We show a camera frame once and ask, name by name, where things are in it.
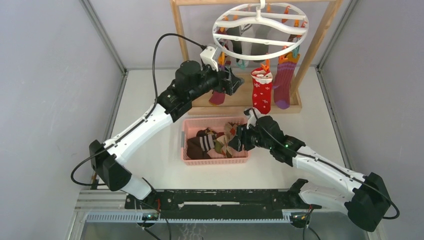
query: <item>white wall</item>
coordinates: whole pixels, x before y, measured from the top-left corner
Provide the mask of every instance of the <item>white wall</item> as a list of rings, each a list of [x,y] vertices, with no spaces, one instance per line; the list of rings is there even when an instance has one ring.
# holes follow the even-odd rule
[[[350,158],[383,177],[401,210],[383,221],[390,240],[424,235],[423,8],[360,1],[323,69]]]
[[[121,73],[78,0],[1,1],[0,22],[0,239],[60,240]]]
[[[169,0],[91,0],[91,2],[127,68],[151,68],[153,49],[158,38],[165,33],[176,32]],[[313,65],[320,61],[349,2],[350,0],[343,1],[321,48],[313,59]],[[300,47],[300,54],[305,55],[326,10],[327,3],[301,2],[295,5],[301,8],[309,18],[309,33]],[[214,22],[222,13],[235,6],[222,4],[180,7],[185,35],[202,44],[213,43],[212,26]],[[279,36],[278,34],[271,35],[271,38]],[[162,41],[158,50],[156,66],[178,67],[183,59],[179,42],[176,37],[167,38]],[[190,43],[187,43],[187,47],[190,59],[200,60],[200,48]],[[278,46],[273,47],[274,50],[270,48],[273,53],[280,50]]]

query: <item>wooden drying rack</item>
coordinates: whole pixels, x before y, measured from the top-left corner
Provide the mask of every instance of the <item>wooden drying rack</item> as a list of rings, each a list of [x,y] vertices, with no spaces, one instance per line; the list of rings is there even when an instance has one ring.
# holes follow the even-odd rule
[[[272,101],[270,114],[293,114],[300,113],[302,109],[301,97],[299,95],[299,86],[311,65],[315,54],[320,47],[328,28],[333,22],[337,11],[343,0],[266,0],[267,4],[272,3],[300,3],[300,2],[328,2],[327,9],[321,18],[318,29],[313,36],[312,42],[303,57],[302,64],[296,75],[293,75],[290,86],[290,107],[280,109]],[[172,14],[175,21],[176,32],[184,35],[183,21],[181,20],[180,6],[194,5],[218,5],[218,4],[257,4],[259,0],[170,0]],[[181,47],[182,58],[184,61],[189,60],[189,51],[187,50],[186,41],[179,38],[179,46]],[[190,115],[234,115],[241,113],[246,108],[252,106],[252,78],[250,73],[236,74],[245,80],[244,84],[232,96],[225,96],[225,101],[219,106],[213,106],[209,103],[212,91],[199,97],[192,103],[192,109],[188,112]]]

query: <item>white sock hanger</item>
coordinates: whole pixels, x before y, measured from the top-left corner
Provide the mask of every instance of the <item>white sock hanger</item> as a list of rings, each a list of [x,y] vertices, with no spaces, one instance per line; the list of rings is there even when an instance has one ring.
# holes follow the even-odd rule
[[[307,36],[308,28],[309,28],[308,17],[300,8],[288,3],[271,3],[270,5],[283,7],[286,9],[287,9],[287,6],[289,6],[289,9],[295,11],[297,14],[280,14],[280,13],[261,12],[261,10],[264,9],[266,6],[265,0],[260,0],[260,3],[242,4],[242,5],[233,7],[230,10],[224,12],[224,14],[222,14],[220,17],[218,17],[218,19],[215,21],[213,25],[212,35],[213,35],[213,41],[215,42],[215,44],[219,48],[221,48],[222,52],[226,53],[227,55],[231,57],[242,59],[242,60],[251,60],[251,61],[277,58],[297,48],[297,46],[299,46],[305,40],[305,37]],[[246,11],[248,8],[255,7],[255,6],[256,6],[256,12]],[[228,17],[229,15],[244,16],[244,17],[239,18],[237,20],[230,20],[230,18]],[[288,25],[285,25],[284,23],[281,23],[281,20],[283,19],[304,21],[305,24],[304,24],[304,27],[288,26]],[[241,25],[246,25],[246,24],[266,25],[280,32],[293,34],[293,35],[299,35],[300,38],[298,38],[297,42],[288,42],[288,41],[259,39],[259,38],[253,38],[253,37],[232,36],[232,35],[217,33],[219,28],[235,28]],[[226,49],[225,47],[221,46],[221,44],[219,44],[220,39],[242,41],[242,42],[249,42],[249,43],[256,43],[256,44],[265,44],[265,45],[276,45],[276,46],[282,46],[282,47],[286,46],[287,48],[278,52],[269,53],[265,55],[244,55],[244,54],[238,54],[238,53],[232,52]]]

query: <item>red sock with white pattern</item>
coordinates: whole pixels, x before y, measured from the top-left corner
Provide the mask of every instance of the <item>red sock with white pattern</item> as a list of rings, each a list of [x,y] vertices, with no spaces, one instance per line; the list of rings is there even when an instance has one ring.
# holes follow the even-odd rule
[[[252,104],[261,114],[271,111],[271,90],[273,88],[273,74],[262,67],[250,73],[253,82]]]

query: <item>plastic basket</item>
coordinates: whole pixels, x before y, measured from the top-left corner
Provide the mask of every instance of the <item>plastic basket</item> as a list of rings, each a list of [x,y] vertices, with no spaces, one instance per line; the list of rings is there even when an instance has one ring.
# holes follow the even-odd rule
[[[246,124],[248,120],[244,116],[229,116],[229,117],[206,117],[206,118],[189,118],[182,123],[182,146],[181,159],[187,165],[212,165],[212,164],[243,164],[250,157],[248,151],[237,152],[234,150],[232,158],[225,158],[213,150],[208,154],[212,159],[196,159],[191,160],[187,156],[187,139],[196,137],[200,130],[210,128],[215,132],[223,132],[226,123]]]

